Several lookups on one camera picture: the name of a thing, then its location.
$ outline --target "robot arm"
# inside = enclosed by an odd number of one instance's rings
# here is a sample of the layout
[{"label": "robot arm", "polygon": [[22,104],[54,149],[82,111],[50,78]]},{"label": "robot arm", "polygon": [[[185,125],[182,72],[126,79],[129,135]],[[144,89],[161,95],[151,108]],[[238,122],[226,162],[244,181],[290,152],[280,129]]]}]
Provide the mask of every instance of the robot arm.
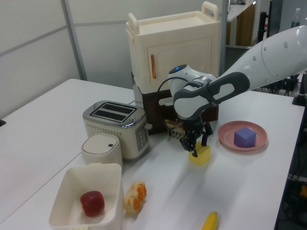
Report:
[{"label": "robot arm", "polygon": [[295,27],[258,43],[227,72],[216,78],[187,65],[169,72],[174,108],[184,122],[186,136],[180,140],[188,151],[195,150],[196,139],[203,134],[201,113],[243,92],[268,85],[303,72],[307,68],[307,26]]}]

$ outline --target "toaster lever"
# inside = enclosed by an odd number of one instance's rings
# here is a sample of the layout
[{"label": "toaster lever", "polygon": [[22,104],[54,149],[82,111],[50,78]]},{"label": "toaster lever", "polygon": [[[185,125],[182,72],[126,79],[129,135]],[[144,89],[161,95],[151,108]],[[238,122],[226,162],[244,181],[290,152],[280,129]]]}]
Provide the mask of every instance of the toaster lever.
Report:
[{"label": "toaster lever", "polygon": [[145,129],[152,129],[152,128],[153,128],[153,125],[147,123],[147,124],[144,126],[144,128],[145,128]]}]

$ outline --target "purple cube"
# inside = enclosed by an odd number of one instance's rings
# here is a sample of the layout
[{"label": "purple cube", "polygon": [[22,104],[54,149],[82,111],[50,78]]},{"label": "purple cube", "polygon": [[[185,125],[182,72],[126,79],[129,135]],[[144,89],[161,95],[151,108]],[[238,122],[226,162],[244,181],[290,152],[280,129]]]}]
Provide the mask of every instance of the purple cube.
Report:
[{"label": "purple cube", "polygon": [[241,148],[250,148],[256,145],[256,132],[243,127],[235,132],[234,144]]}]

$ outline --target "cream cabinet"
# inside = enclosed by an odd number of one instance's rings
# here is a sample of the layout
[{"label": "cream cabinet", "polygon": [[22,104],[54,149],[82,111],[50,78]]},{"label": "cream cabinet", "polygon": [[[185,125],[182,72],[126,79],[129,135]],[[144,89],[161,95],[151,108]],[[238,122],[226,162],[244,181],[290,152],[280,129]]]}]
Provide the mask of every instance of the cream cabinet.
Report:
[{"label": "cream cabinet", "polygon": [[[216,5],[204,2],[201,11],[145,20],[130,13],[126,31],[132,73],[142,94],[156,92],[169,71],[182,64],[218,77],[220,21]],[[164,84],[161,90],[167,89]]]}]

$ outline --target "yellow cube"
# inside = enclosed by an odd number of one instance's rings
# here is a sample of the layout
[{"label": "yellow cube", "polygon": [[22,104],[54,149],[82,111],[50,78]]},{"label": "yellow cube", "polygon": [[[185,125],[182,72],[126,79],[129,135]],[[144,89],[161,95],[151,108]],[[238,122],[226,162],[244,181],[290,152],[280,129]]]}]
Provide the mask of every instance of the yellow cube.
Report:
[{"label": "yellow cube", "polygon": [[197,157],[193,157],[192,153],[189,152],[189,160],[193,163],[202,166],[211,158],[211,147],[209,145],[202,146],[201,141],[198,141],[195,146]]}]

